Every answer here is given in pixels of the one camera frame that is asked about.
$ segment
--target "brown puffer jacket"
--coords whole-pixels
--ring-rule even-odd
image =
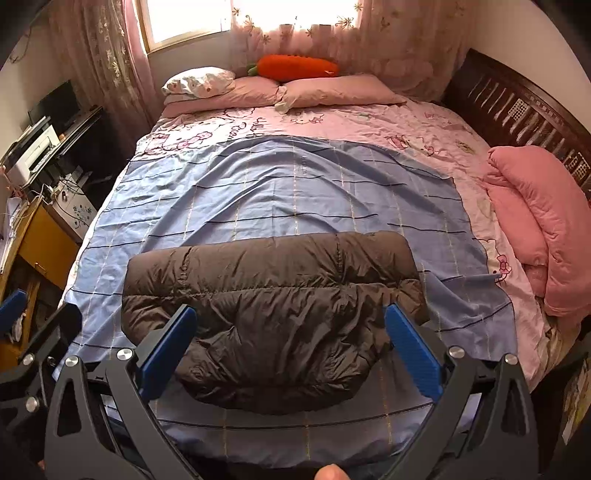
[[[427,320],[407,241],[394,232],[257,238],[129,261],[122,328],[138,344],[183,303],[199,318],[176,374],[196,399],[263,414],[351,398],[389,349],[384,307]]]

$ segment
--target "computer monitor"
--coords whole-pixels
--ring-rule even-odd
[[[35,125],[44,116],[50,117],[50,124],[59,136],[72,124],[80,111],[70,80],[62,83],[29,111],[31,124]]]

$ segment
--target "white patterned pillow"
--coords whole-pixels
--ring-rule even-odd
[[[162,87],[165,95],[193,95],[195,98],[209,98],[228,93],[235,87],[234,72],[217,67],[202,67],[177,73]]]

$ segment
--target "sheer floral curtain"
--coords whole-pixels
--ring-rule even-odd
[[[461,65],[473,0],[231,0],[237,72],[269,53],[335,61],[391,89],[438,99]]]
[[[54,0],[54,48],[82,108],[101,105],[127,158],[162,111],[133,0]]]

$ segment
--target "printer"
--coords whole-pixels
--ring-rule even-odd
[[[27,185],[31,173],[38,171],[51,151],[60,145],[49,120],[45,116],[28,127],[4,155],[2,164],[6,166],[6,175],[13,185]]]

